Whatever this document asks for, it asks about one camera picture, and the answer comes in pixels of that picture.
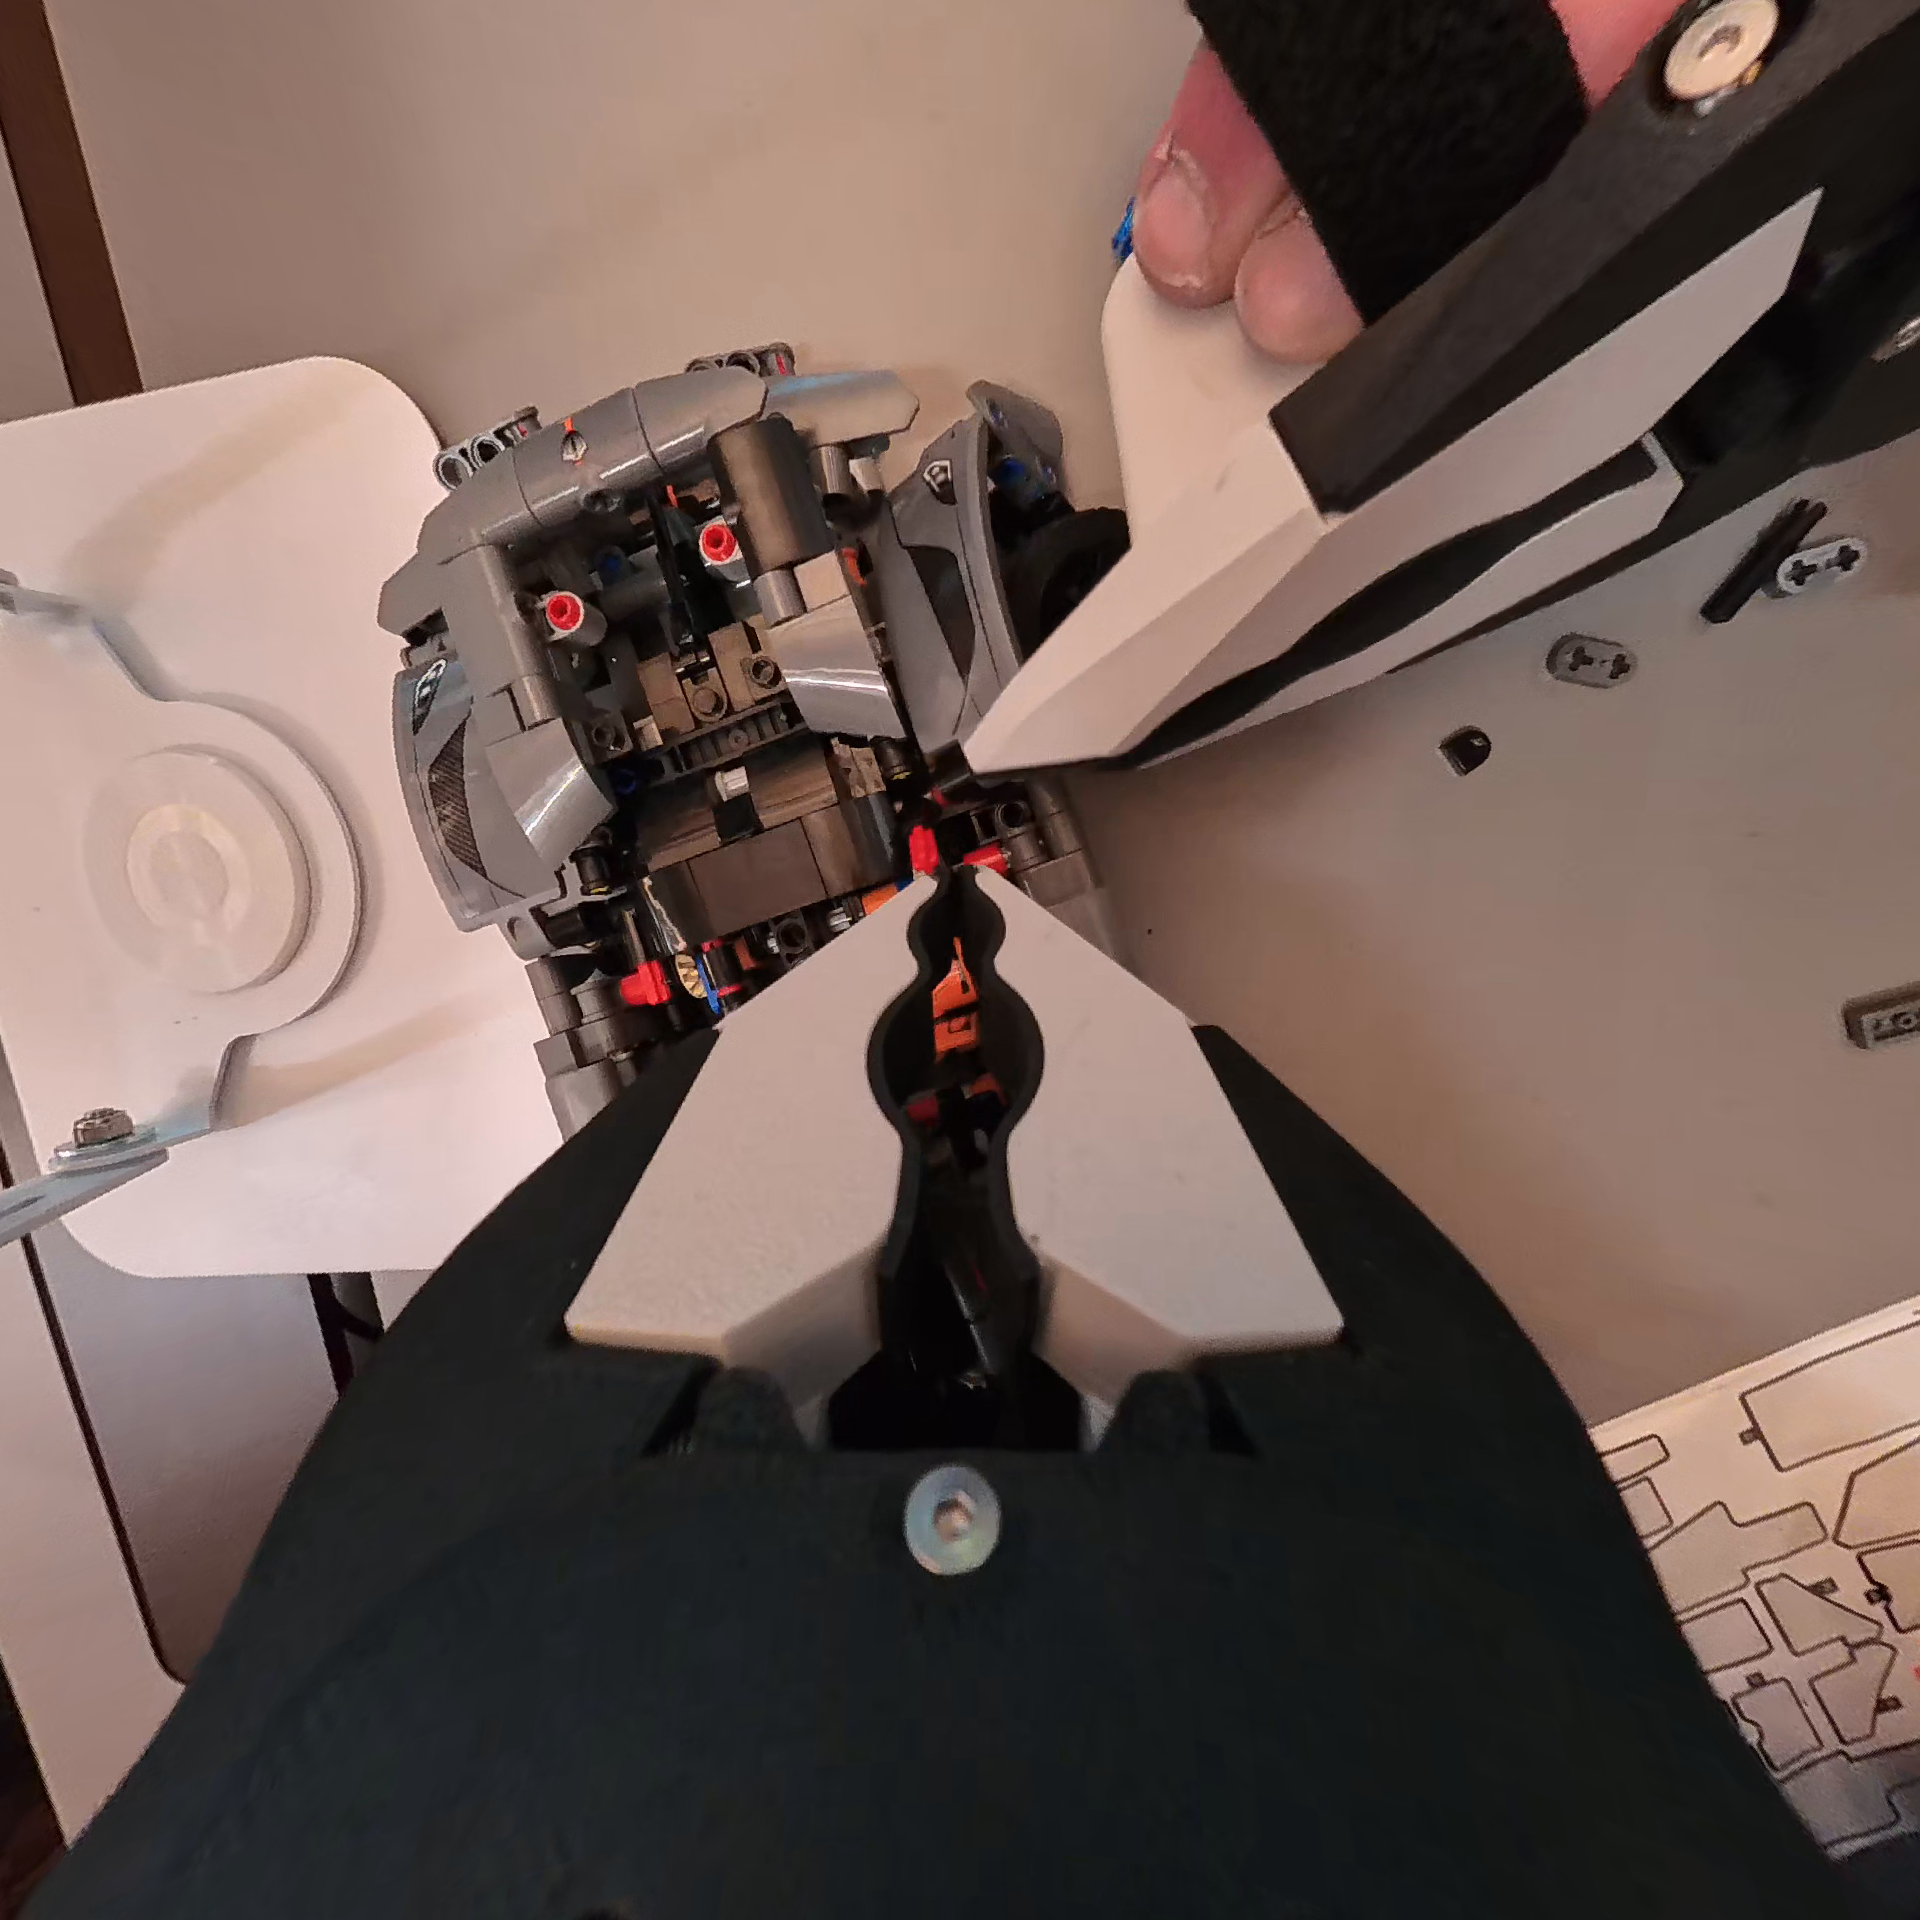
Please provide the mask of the dark grey lego fender assembly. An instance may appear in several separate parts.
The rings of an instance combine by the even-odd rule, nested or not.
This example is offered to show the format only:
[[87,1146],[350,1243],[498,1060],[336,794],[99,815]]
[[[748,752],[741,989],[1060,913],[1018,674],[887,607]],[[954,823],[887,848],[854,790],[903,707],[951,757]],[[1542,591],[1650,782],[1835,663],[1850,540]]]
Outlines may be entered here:
[[1018,669],[1025,641],[1003,573],[1066,514],[1060,421],[988,380],[888,492],[876,589],[902,711],[928,760],[962,750]]

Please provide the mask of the lego sticker sheet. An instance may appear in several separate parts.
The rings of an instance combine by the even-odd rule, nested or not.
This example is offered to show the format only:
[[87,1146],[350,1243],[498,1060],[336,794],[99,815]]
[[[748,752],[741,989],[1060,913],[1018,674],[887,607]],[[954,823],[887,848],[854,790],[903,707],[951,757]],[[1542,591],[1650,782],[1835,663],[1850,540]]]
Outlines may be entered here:
[[1735,1729],[1835,1860],[1918,1828],[1918,1301],[1590,1430]]

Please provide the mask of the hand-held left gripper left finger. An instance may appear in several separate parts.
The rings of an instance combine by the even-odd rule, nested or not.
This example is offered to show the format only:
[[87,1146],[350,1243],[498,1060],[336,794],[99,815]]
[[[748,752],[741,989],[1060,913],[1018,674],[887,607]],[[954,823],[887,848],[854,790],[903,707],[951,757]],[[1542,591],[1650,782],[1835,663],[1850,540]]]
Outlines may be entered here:
[[780,1383],[809,1444],[876,1349],[902,1138],[868,1050],[921,972],[917,876],[726,1018],[568,1309],[574,1340],[697,1352]]

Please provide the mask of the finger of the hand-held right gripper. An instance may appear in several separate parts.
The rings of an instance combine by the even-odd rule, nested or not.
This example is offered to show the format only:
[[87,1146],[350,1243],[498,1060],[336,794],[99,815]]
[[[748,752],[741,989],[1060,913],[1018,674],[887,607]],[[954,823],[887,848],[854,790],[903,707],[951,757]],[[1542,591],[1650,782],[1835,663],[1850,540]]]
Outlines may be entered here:
[[970,769],[1125,755],[1428,547],[1596,466],[1671,464],[1647,434],[1784,296],[1817,206],[1812,189],[1351,511],[1319,508],[1279,432],[1249,426],[998,693]]
[[1136,769],[1189,752],[1500,624],[1650,532],[1681,486],[1673,464],[1602,464],[1522,511],[1455,532],[1351,594],[1284,653],[1204,691],[1115,762]]

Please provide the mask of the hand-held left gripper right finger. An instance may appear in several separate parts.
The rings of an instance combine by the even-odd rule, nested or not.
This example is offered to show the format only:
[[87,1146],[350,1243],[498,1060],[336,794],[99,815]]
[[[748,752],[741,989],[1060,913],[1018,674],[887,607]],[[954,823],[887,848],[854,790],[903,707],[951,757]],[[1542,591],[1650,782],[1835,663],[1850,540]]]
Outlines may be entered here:
[[1007,1185],[1075,1444],[1099,1442],[1142,1372],[1338,1340],[1329,1283],[1188,1015],[1011,882],[978,889],[1003,928],[994,979],[1039,1024]]

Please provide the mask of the grey lego car model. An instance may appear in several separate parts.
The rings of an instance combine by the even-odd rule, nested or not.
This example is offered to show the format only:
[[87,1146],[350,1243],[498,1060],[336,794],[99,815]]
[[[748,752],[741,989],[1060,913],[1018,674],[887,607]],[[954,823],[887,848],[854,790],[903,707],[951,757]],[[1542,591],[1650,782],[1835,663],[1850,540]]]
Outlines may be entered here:
[[[520,411],[437,452],[445,496],[380,591],[423,863],[455,925],[522,961],[565,1138],[476,1244],[570,1274],[562,1321],[719,1025],[909,882],[1007,879],[1119,957],[1060,778],[978,774],[970,737],[928,760],[903,719],[873,547],[917,405],[773,341]],[[1022,666],[1130,543],[1075,505],[1066,445],[1065,489],[1003,573]],[[868,1050],[902,1174],[876,1349],[827,1401],[844,1448],[1078,1448],[998,1192],[1039,1046],[994,943],[974,895],[932,903]]]

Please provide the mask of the person's right hand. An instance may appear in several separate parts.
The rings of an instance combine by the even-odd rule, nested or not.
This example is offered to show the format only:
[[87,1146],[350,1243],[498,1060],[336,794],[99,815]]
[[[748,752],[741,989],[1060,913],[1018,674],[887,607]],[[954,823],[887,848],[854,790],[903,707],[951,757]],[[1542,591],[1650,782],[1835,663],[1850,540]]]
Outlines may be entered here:
[[1305,204],[1202,41],[1135,186],[1132,254],[1189,309],[1230,308],[1251,349],[1321,363],[1361,334]]

